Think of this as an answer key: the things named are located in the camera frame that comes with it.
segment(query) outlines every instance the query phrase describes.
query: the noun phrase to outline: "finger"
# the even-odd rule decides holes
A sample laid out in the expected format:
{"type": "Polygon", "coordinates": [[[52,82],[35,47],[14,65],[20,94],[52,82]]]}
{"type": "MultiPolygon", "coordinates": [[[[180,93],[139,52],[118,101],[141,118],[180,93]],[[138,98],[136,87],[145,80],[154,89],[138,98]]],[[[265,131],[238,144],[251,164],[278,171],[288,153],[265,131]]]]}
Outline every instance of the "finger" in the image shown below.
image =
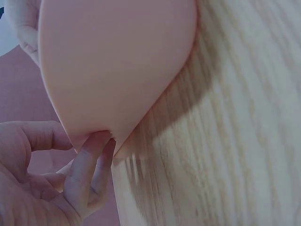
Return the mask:
{"type": "Polygon", "coordinates": [[[20,42],[20,47],[31,57],[34,63],[39,66],[39,55],[38,50],[33,49],[30,45],[25,42],[20,42]]]}
{"type": "Polygon", "coordinates": [[[38,30],[31,26],[20,26],[17,30],[17,37],[21,43],[25,43],[25,46],[21,46],[22,48],[26,48],[28,45],[28,51],[34,52],[38,50],[38,30]]]}
{"type": "Polygon", "coordinates": [[[89,196],[89,214],[92,214],[104,204],[115,146],[116,141],[111,139],[105,146],[103,153],[97,159],[91,181],[92,191],[89,196]]]}
{"type": "Polygon", "coordinates": [[[70,161],[67,165],[62,167],[58,172],[56,173],[45,173],[42,174],[42,176],[52,185],[52,187],[57,190],[58,192],[63,191],[64,182],[66,180],[66,177],[70,171],[72,161],[70,161]]]}
{"type": "Polygon", "coordinates": [[[14,122],[25,133],[32,151],[69,150],[72,144],[62,125],[56,121],[14,122]]]}
{"type": "Polygon", "coordinates": [[[87,209],[97,159],[111,136],[107,131],[93,133],[75,157],[65,180],[63,195],[80,216],[83,216],[87,209]]]}

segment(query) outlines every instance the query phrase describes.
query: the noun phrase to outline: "pink rubber form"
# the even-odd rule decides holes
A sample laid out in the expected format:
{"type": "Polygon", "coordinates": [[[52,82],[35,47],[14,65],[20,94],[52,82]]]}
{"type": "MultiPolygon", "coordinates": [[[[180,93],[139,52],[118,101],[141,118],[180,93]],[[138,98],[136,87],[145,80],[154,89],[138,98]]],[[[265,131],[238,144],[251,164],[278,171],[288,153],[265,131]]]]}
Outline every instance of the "pink rubber form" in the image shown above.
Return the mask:
{"type": "Polygon", "coordinates": [[[40,66],[73,146],[110,130],[119,150],[183,67],[195,0],[43,0],[40,66]]]}

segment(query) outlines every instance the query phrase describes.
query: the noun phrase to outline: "light wood grain surface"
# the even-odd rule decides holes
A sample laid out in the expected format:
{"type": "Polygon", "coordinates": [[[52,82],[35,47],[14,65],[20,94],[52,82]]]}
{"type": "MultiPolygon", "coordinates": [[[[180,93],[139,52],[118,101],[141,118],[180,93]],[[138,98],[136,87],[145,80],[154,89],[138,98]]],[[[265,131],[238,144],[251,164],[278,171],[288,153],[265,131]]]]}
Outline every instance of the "light wood grain surface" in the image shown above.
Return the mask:
{"type": "Polygon", "coordinates": [[[198,9],[187,65],[114,160],[121,225],[301,225],[301,1],[198,9]]]}

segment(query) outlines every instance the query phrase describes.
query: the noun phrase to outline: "skin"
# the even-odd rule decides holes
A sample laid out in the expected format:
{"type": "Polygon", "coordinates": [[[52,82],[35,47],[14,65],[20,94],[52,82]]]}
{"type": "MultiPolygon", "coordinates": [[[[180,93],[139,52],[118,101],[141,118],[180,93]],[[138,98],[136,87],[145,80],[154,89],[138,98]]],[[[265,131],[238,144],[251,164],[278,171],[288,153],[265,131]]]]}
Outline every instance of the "skin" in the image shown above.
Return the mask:
{"type": "Polygon", "coordinates": [[[5,16],[21,48],[39,65],[38,20],[41,0],[5,0],[5,16]]]}
{"type": "Polygon", "coordinates": [[[0,225],[79,226],[104,202],[116,142],[93,133],[57,173],[27,172],[33,151],[69,150],[61,124],[0,123],[0,225]]]}

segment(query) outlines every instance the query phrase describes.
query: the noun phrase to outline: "pink background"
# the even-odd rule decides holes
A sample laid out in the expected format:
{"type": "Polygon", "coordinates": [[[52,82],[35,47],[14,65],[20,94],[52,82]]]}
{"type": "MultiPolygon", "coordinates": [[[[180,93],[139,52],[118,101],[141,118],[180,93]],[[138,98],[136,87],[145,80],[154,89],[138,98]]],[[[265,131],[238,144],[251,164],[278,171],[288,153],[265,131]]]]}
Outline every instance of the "pink background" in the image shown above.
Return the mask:
{"type": "MultiPolygon", "coordinates": [[[[0,57],[0,122],[58,120],[47,97],[39,68],[17,47],[0,57]]],[[[74,151],[34,152],[29,171],[57,171],[73,157],[74,151]]],[[[112,178],[106,204],[84,222],[85,226],[119,226],[112,178]]]]}

